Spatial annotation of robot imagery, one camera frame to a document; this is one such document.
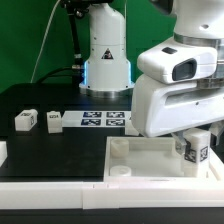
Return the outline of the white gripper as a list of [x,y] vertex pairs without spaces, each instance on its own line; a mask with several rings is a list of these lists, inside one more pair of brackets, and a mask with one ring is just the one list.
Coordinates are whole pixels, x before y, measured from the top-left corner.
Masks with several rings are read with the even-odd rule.
[[211,144],[217,146],[224,132],[224,88],[198,89],[196,81],[166,85],[143,74],[134,86],[131,120],[145,137],[172,133],[180,155],[191,148],[182,130],[212,123]]

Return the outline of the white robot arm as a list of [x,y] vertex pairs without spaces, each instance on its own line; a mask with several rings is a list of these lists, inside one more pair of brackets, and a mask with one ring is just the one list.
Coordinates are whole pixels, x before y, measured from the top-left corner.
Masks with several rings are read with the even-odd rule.
[[176,17],[173,36],[141,53],[142,75],[130,78],[124,19],[105,2],[90,3],[91,53],[81,91],[114,97],[133,91],[131,120],[145,137],[172,134],[185,151],[187,131],[209,125],[217,145],[224,133],[224,0],[149,0]]

